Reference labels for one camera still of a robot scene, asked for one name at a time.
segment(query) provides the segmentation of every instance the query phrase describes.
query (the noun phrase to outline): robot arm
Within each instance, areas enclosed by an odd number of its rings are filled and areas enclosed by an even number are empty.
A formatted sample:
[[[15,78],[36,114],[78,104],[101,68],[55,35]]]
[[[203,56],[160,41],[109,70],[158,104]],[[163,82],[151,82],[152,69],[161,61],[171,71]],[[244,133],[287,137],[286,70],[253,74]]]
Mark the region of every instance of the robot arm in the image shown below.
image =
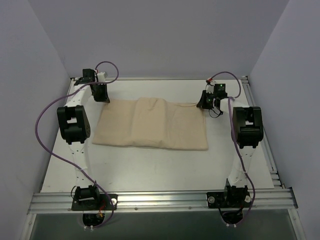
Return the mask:
[[[79,92],[63,107],[57,109],[57,117],[61,136],[68,143],[73,162],[80,166],[86,174],[92,176],[87,140],[91,135],[91,129],[84,105],[91,95],[96,102],[109,103],[110,100],[106,84],[95,83],[84,86],[84,84],[95,81],[96,72],[94,70],[83,69],[82,74],[83,77],[74,84],[74,91],[79,90]],[[102,72],[97,78],[101,80],[103,74]],[[84,210],[84,206],[91,206],[91,208],[100,206],[101,197],[97,186],[93,185],[78,168],[75,168],[75,173],[77,188],[71,209]]]
[[[221,113],[229,114],[228,94],[225,84],[212,85],[202,91],[202,96],[197,104],[202,109],[217,109]],[[249,170],[252,156],[263,139],[263,122],[260,107],[248,106],[234,99],[230,100],[232,111],[232,124],[237,147],[243,160],[246,171]],[[251,203],[248,193],[248,179],[243,170],[238,153],[235,152],[231,172],[226,180],[225,191],[212,193],[208,192],[209,208],[243,208]]]

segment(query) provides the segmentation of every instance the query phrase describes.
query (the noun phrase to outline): beige fabric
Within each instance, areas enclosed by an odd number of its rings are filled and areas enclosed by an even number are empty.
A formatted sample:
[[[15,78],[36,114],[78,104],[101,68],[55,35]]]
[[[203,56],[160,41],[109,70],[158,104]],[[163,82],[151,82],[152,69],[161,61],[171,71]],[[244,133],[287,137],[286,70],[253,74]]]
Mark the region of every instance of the beige fabric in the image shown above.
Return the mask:
[[[92,143],[207,150],[206,119],[194,103],[112,99],[102,110]]]

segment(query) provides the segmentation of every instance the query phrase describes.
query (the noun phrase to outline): white table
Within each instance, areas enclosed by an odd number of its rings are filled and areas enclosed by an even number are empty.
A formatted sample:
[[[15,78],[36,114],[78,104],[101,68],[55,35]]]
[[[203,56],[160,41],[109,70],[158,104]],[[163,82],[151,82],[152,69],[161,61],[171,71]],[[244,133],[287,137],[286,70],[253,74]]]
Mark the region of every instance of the white table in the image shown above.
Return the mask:
[[[235,80],[226,83],[229,96],[238,94]],[[112,99],[163,98],[169,102],[197,103],[204,80],[118,80],[108,85]],[[247,104],[242,91],[238,100]],[[207,151],[185,151],[148,147],[115,147],[92,144],[104,103],[91,97],[85,111],[91,126],[88,151],[93,178],[108,192],[223,190],[231,171],[235,149],[227,114],[213,119],[206,115]],[[72,160],[67,143],[58,132],[53,152]],[[273,189],[266,157],[259,145],[252,157],[249,175],[256,189]],[[70,192],[76,183],[73,166],[51,157],[41,192]]]

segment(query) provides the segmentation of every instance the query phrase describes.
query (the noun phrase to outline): wire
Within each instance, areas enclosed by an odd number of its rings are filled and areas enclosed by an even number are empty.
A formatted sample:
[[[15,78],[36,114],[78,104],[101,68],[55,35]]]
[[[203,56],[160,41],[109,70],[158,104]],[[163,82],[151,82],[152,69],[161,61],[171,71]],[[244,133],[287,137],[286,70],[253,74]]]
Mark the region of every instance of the wire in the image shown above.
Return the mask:
[[[234,75],[232,72],[229,72],[229,71],[221,71],[221,72],[218,72],[216,73],[215,75],[213,75],[212,77],[209,78],[209,80],[212,80],[214,77],[220,75],[220,74],[230,74],[231,76],[234,77],[234,79],[238,82],[238,85],[239,85],[239,94],[237,96],[235,96],[234,98],[237,99],[240,94],[241,94],[241,84],[240,84],[240,81],[239,79],[236,77],[236,75]]]
[[[113,83],[114,81],[116,81],[116,80],[118,79],[118,77],[119,77],[119,70],[118,70],[117,66],[116,66],[115,64],[113,64],[112,62],[110,62],[110,61],[102,61],[102,62],[99,62],[99,63],[95,66],[95,70],[98,70],[98,67],[99,67],[101,64],[111,64],[111,65],[113,65],[113,66],[115,67],[115,69],[116,69],[116,77],[115,77],[115,79],[113,79],[112,81],[108,81],[106,84],[111,84],[111,83]]]
[[[212,116],[212,115],[210,114],[210,110],[212,110],[217,116]],[[222,111],[220,111],[220,113],[216,113],[213,109],[209,109],[209,115],[210,115],[210,117],[213,118],[213,119],[217,119],[217,118],[220,117],[222,114],[223,114]]]
[[[99,82],[98,75],[97,75],[96,71],[94,71],[94,76],[95,76],[96,81]]]
[[[101,213],[101,211],[105,208],[106,206],[106,202],[103,200],[103,205],[100,207],[99,211],[98,211],[98,215],[102,218],[103,214]]]
[[[58,102],[58,101],[60,101],[60,100],[62,100],[62,99],[69,98],[69,97],[71,97],[71,96],[73,96],[73,95],[76,95],[81,89],[83,89],[83,88],[86,87],[86,86],[96,85],[96,84],[111,84],[111,83],[113,83],[114,81],[116,81],[116,80],[118,79],[118,77],[119,77],[119,69],[118,69],[118,67],[117,67],[114,63],[112,63],[112,62],[110,62],[110,61],[102,61],[102,62],[100,62],[95,68],[97,69],[97,67],[98,67],[100,64],[102,64],[102,63],[109,63],[109,64],[111,64],[111,65],[113,65],[113,66],[115,67],[117,74],[116,74],[116,77],[114,78],[114,80],[109,81],[109,82],[89,82],[89,83],[83,84],[78,90],[74,91],[73,93],[70,93],[70,94],[68,94],[68,95],[61,96],[61,97],[57,98],[56,100],[54,100],[54,101],[52,101],[51,103],[49,103],[49,104],[42,110],[42,112],[39,114],[38,118],[36,119],[36,121],[35,121],[35,126],[34,126],[35,137],[36,137],[37,141],[39,142],[39,144],[41,145],[41,147],[42,147],[44,150],[46,150],[46,151],[47,151],[49,154],[51,154],[52,156],[54,156],[54,157],[56,157],[56,158],[58,158],[58,159],[60,159],[60,160],[62,160],[62,161],[64,161],[64,162],[66,162],[66,163],[74,166],[75,168],[79,169],[80,172],[81,172],[88,180],[90,180],[95,186],[97,186],[97,187],[105,194],[105,196],[106,196],[107,199],[109,200],[109,202],[110,202],[110,204],[111,204],[111,206],[112,206],[112,212],[111,212],[110,216],[109,216],[107,219],[105,219],[101,224],[95,226],[94,228],[98,228],[98,227],[101,227],[102,225],[106,224],[106,223],[112,218],[112,216],[114,215],[114,204],[112,203],[111,197],[110,197],[109,194],[108,194],[95,180],[93,180],[79,165],[77,165],[77,164],[75,164],[74,162],[69,161],[69,160],[67,160],[67,159],[65,159],[65,158],[63,158],[63,157],[55,154],[54,152],[52,152],[52,151],[41,141],[41,139],[40,139],[40,137],[39,137],[38,127],[39,127],[39,122],[40,122],[41,117],[42,117],[42,116],[44,115],[44,113],[45,113],[53,104],[55,104],[56,102]]]
[[[73,188],[71,189],[71,192],[70,192],[70,196],[72,197],[73,200],[75,200],[75,199],[74,199],[74,196],[72,196],[72,192],[74,191],[75,187],[76,186],[73,186]]]
[[[229,71],[221,71],[221,72],[218,72],[217,74],[213,75],[210,79],[212,80],[214,77],[216,77],[216,76],[218,76],[218,75],[220,75],[220,74],[230,74],[230,75],[232,75],[232,76],[236,79],[236,81],[237,81],[237,83],[238,83],[238,86],[239,86],[239,93],[238,93],[238,95],[235,96],[235,97],[232,97],[232,96],[228,97],[228,110],[229,110],[229,120],[230,120],[230,126],[231,126],[231,138],[232,138],[232,141],[233,141],[233,144],[234,144],[234,147],[235,147],[235,151],[236,151],[236,153],[237,153],[237,155],[238,155],[238,157],[239,157],[239,159],[240,159],[240,162],[241,162],[241,166],[242,166],[242,170],[243,170],[243,172],[244,172],[244,175],[246,176],[246,178],[247,178],[248,181],[250,182],[250,184],[251,184],[251,186],[252,186],[252,191],[253,191],[253,196],[252,196],[252,199],[251,199],[251,204],[250,204],[250,206],[249,206],[246,214],[243,216],[243,218],[242,218],[239,222],[237,222],[237,223],[234,224],[235,226],[237,226],[238,224],[242,223],[242,222],[247,218],[247,216],[249,215],[249,213],[250,213],[250,211],[251,211],[251,209],[252,209],[252,207],[253,207],[254,201],[255,201],[255,199],[256,199],[256,189],[255,189],[254,183],[252,182],[251,178],[249,177],[249,175],[248,175],[248,173],[247,173],[247,171],[246,171],[245,164],[244,164],[244,160],[243,160],[243,158],[242,158],[242,156],[241,156],[241,153],[240,153],[240,151],[239,151],[238,144],[237,144],[237,139],[236,139],[235,127],[234,127],[234,123],[233,123],[233,120],[232,120],[231,100],[234,101],[235,99],[237,99],[237,98],[240,96],[240,94],[241,94],[241,84],[240,84],[239,79],[236,77],[236,75],[234,75],[232,72],[229,72]]]

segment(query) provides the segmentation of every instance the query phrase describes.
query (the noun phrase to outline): gray wall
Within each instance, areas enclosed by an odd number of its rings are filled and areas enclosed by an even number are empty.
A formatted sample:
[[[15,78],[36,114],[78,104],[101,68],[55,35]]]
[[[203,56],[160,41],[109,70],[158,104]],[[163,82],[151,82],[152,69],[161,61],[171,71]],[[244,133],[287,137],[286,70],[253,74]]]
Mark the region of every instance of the gray wall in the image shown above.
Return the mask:
[[[112,60],[122,77],[208,78],[248,75],[288,0],[29,2],[70,76]]]
[[[26,0],[1,0],[0,23],[0,234],[15,240],[49,161],[35,138],[36,118],[70,80]],[[55,111],[40,125],[48,146],[57,134]]]
[[[280,177],[308,239],[320,238],[320,1],[290,0],[252,73]]]

